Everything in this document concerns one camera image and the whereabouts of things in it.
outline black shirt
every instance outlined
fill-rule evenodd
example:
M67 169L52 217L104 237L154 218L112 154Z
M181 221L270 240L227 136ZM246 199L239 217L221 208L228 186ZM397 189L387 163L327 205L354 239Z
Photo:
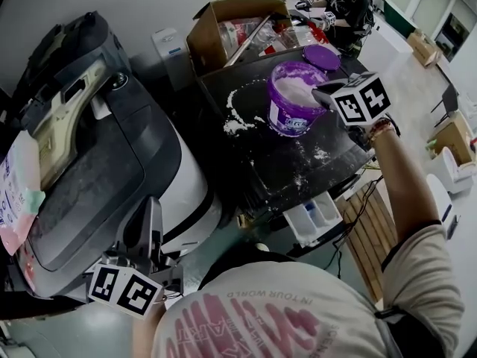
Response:
M326 11L332 12L336 19L345 19L351 28L331 27L326 37L331 44L339 48L347 48L359 39L354 31L363 28L364 15L369 8L369 0L326 0Z

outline person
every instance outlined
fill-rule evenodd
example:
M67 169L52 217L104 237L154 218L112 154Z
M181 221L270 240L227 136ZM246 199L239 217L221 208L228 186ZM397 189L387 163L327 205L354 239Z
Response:
M368 139L398 239L383 262L384 311L320 268L238 249L197 292L136 323L134 356L452 357L464 306L434 199L388 119Z
M330 28L325 27L326 37L339 49L350 49L361 39L357 31L364 30L364 18L370 8L370 0L318 0L312 7L326 8L336 17Z

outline wooden slats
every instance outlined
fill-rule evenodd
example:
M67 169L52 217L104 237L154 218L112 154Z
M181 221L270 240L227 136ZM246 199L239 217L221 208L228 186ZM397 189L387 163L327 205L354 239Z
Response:
M370 183L348 201L342 200L337 203L346 223L355 221L369 186ZM375 301L382 298L381 264L396 243L394 222L378 190L375 189L347 239L348 248L351 250L361 276Z

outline bracelet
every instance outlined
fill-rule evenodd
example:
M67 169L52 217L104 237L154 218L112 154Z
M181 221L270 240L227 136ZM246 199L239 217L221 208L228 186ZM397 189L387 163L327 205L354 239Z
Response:
M388 131L395 131L393 123L388 118L381 118L374 124L369 133L369 143L372 146L376 141L376 138Z

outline white t-shirt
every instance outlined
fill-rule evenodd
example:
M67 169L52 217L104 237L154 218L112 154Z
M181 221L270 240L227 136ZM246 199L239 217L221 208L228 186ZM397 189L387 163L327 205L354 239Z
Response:
M408 239L384 272L385 309L408 311L457 345L463 305L441 226ZM152 357L388 356L376 309L326 271L303 263L251 263L224 272L174 304L156 331Z

